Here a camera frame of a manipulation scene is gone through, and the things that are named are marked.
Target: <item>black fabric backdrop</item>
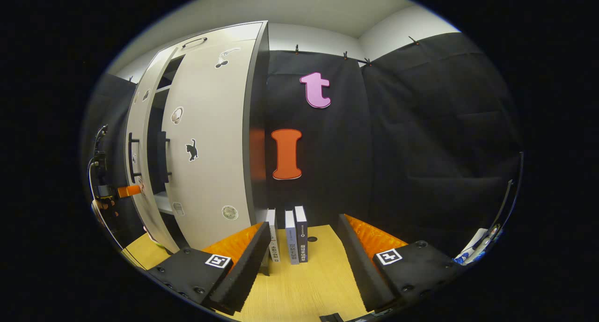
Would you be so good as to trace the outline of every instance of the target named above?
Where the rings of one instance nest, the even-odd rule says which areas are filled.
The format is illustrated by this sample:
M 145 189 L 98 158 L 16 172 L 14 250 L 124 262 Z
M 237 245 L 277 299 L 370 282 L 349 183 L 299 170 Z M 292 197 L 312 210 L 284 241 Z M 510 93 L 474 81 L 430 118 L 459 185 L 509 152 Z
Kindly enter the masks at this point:
M 127 170 L 124 162 L 124 139 L 126 132 L 126 117 L 135 92 L 135 83 L 120 79 L 113 75 L 103 75 L 96 87 L 86 109 L 86 115 L 81 124 L 81 179 L 83 181 L 86 199 L 91 203 L 92 194 L 89 190 L 86 167 L 94 155 L 94 139 L 103 125 L 108 125 L 106 136 L 102 139 L 99 149 L 106 152 L 107 179 L 115 186 L 129 185 Z M 113 211 L 102 211 L 104 220 L 113 230 L 114 237 L 123 246 L 144 234 L 143 224 L 137 214 L 131 198 L 118 201 Z
M 306 101 L 300 77 L 319 72 L 329 80 L 324 109 Z M 339 213 L 368 217 L 372 183 L 372 139 L 366 91 L 358 63 L 342 56 L 271 51 L 266 102 L 266 169 L 268 205 L 278 211 L 303 205 L 309 226 L 335 224 Z M 279 129 L 302 132 L 297 143 L 298 179 L 272 177 L 277 167 Z M 283 214 L 278 226 L 284 227 Z
M 365 220 L 456 256 L 517 181 L 518 121 L 505 83 L 466 36 L 418 42 L 362 67 L 374 160 Z

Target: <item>black handle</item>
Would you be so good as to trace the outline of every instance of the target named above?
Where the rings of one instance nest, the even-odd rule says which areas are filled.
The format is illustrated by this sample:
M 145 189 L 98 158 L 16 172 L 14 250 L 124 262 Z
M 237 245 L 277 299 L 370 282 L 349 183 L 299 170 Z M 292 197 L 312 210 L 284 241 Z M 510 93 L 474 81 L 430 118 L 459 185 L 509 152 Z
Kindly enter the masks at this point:
M 129 133 L 129 174 L 131 175 L 131 182 L 135 183 L 135 177 L 141 176 L 141 173 L 133 173 L 133 156 L 131 155 L 131 143 L 139 143 L 139 140 L 133 139 L 133 133 Z
M 167 139 L 167 132 L 159 132 L 156 145 L 158 147 L 158 174 L 163 183 L 168 183 L 168 177 L 171 175 L 167 171 L 167 141 L 171 141 Z
M 189 41 L 188 43 L 185 43 L 185 44 L 184 44 L 184 45 L 183 45 L 181 48 L 185 48 L 185 46 L 186 46 L 187 44 L 190 44 L 190 43 L 192 43 L 193 41 L 197 41 L 197 40 L 203 40 L 204 42 L 206 42 L 206 41 L 208 41 L 208 38 L 199 38 L 199 39 L 196 39 L 196 40 Z

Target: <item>wooden table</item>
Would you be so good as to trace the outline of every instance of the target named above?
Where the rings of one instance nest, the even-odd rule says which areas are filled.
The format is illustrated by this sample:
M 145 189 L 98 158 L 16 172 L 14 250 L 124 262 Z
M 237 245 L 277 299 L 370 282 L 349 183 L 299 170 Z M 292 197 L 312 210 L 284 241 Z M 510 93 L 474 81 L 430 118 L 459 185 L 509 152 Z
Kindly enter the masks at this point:
M 308 243 L 308 262 L 291 265 L 285 230 L 278 230 L 281 262 L 269 259 L 269 276 L 259 273 L 241 313 L 234 316 L 217 312 L 242 322 L 320 322 L 319 316 L 339 313 L 351 320 L 367 312 L 347 261 L 345 249 L 332 228 L 308 228 L 317 241 Z M 147 233 L 126 250 L 138 264 L 148 269 L 168 255 L 154 244 Z

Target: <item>black cat sticker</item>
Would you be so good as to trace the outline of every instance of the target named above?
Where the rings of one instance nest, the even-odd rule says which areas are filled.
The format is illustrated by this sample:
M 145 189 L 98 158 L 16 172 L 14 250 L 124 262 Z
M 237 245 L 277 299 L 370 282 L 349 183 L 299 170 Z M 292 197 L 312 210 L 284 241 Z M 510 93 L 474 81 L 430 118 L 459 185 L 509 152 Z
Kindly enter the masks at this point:
M 197 158 L 197 149 L 195 147 L 195 139 L 191 139 L 193 141 L 193 145 L 186 144 L 185 149 L 189 153 L 191 157 L 189 157 L 189 161 L 193 162 Z

